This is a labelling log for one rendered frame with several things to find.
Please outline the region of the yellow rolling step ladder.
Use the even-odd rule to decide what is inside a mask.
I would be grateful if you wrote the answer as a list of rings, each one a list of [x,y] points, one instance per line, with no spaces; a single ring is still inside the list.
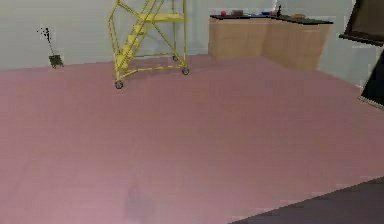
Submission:
[[[115,14],[119,8],[133,16],[133,24],[122,44],[119,43],[115,26]],[[168,51],[140,55],[144,40],[152,29],[160,35]],[[187,62],[187,0],[144,0],[140,10],[129,6],[124,0],[115,0],[108,17],[108,32],[113,52],[116,89],[122,89],[125,79],[139,72],[179,69],[183,75],[190,74]],[[175,65],[132,67],[135,59],[161,56],[169,56]]]

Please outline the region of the wooden counter with black top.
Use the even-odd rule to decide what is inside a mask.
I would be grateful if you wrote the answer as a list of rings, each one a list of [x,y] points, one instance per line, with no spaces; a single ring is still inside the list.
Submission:
[[[285,15],[211,15],[208,54],[216,59],[262,56],[292,70],[315,71],[332,25]]]

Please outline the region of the potted house plant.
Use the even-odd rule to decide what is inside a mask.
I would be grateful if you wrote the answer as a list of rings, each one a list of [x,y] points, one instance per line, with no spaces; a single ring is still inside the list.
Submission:
[[[38,33],[40,35],[43,35],[45,37],[45,39],[47,40],[48,42],[48,45],[49,45],[49,49],[50,49],[50,52],[51,52],[51,55],[49,56],[49,61],[50,61],[50,64],[51,64],[51,67],[53,69],[55,69],[57,66],[61,66],[63,67],[64,64],[63,64],[63,61],[62,61],[62,58],[60,55],[56,54],[53,50],[53,46],[52,46],[52,36],[50,34],[50,30],[48,27],[41,27],[39,30],[38,30]]]

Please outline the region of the black framed picture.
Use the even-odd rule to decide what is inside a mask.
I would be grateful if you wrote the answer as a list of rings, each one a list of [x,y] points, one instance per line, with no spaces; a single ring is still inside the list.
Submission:
[[[384,110],[384,50],[366,81],[359,99]]]

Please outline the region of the dark framed window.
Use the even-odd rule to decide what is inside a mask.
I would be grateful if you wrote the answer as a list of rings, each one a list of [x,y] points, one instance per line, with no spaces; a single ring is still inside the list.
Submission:
[[[356,0],[340,38],[384,46],[384,0]]]

